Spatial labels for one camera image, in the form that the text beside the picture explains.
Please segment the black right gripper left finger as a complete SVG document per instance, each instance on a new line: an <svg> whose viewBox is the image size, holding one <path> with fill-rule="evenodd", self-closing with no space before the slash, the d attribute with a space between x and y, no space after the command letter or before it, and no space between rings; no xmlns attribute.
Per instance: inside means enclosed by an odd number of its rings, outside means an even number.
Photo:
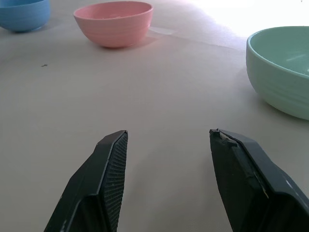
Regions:
<svg viewBox="0 0 309 232"><path fill-rule="evenodd" d="M68 181L43 232L117 232L128 132L100 140Z"/></svg>

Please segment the green ribbed plastic bowl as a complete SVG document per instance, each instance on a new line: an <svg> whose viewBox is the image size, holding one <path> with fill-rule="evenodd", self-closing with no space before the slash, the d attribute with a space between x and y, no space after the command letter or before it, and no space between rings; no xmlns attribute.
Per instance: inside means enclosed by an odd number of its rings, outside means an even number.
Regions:
<svg viewBox="0 0 309 232"><path fill-rule="evenodd" d="M246 69L266 103L309 121L309 26L275 27L249 36Z"/></svg>

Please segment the pink ribbed plastic bowl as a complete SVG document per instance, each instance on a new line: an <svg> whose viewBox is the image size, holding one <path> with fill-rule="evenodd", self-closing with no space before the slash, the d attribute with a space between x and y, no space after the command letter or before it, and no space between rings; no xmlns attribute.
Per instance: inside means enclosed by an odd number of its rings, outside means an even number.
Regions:
<svg viewBox="0 0 309 232"><path fill-rule="evenodd" d="M146 2L113 1L79 8L73 16L89 41L106 48L122 48L145 37L153 9Z"/></svg>

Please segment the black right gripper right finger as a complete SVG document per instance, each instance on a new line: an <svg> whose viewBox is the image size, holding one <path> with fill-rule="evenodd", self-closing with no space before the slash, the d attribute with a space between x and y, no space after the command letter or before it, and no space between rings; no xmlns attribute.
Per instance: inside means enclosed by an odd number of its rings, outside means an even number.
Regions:
<svg viewBox="0 0 309 232"><path fill-rule="evenodd" d="M309 232L309 198L258 142L211 129L210 145L233 232Z"/></svg>

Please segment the blue ribbed plastic bowl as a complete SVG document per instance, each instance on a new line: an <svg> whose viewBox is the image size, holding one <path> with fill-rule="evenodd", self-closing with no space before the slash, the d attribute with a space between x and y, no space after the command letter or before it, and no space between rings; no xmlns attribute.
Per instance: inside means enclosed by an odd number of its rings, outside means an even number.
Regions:
<svg viewBox="0 0 309 232"><path fill-rule="evenodd" d="M0 27L12 32L29 32L50 19L49 0L0 0Z"/></svg>

